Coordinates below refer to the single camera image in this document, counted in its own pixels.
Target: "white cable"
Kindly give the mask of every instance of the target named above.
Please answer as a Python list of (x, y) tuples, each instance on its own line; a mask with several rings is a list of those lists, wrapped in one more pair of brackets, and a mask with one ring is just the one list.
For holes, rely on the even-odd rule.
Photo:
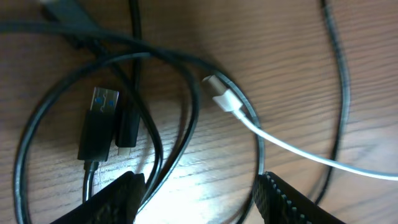
[(284, 149), (289, 150), (290, 152), (296, 153), (297, 155), (306, 157), (307, 159), (311, 159), (315, 162), (319, 162), (324, 165), (328, 165), (328, 166), (332, 166), (337, 169), (352, 172), (354, 174), (359, 174), (359, 175), (363, 175), (366, 177), (373, 177), (373, 178), (383, 179), (383, 180), (398, 181), (398, 174), (383, 173), (383, 172), (376, 172), (374, 170), (360, 169), (357, 167), (349, 166), (347, 164), (343, 164), (343, 163), (336, 162), (336, 161), (333, 161), (330, 159), (326, 159), (324, 157), (317, 156), (317, 155), (314, 155), (309, 152), (305, 152), (301, 149), (297, 149), (296, 147), (291, 146), (290, 144), (287, 144), (287, 143), (275, 138), (274, 136), (271, 136), (270, 134), (266, 133), (265, 131), (257, 128), (254, 124), (252, 124), (252, 122), (250, 122), (250, 120), (248, 120), (248, 118), (242, 113), (242, 111), (236, 110), (236, 111), (233, 111), (233, 114), (240, 121), (242, 121), (242, 123), (244, 125), (246, 125), (246, 127), (248, 127), (252, 132), (258, 134), (259, 136), (263, 137), (264, 139), (266, 139), (280, 147), (283, 147)]

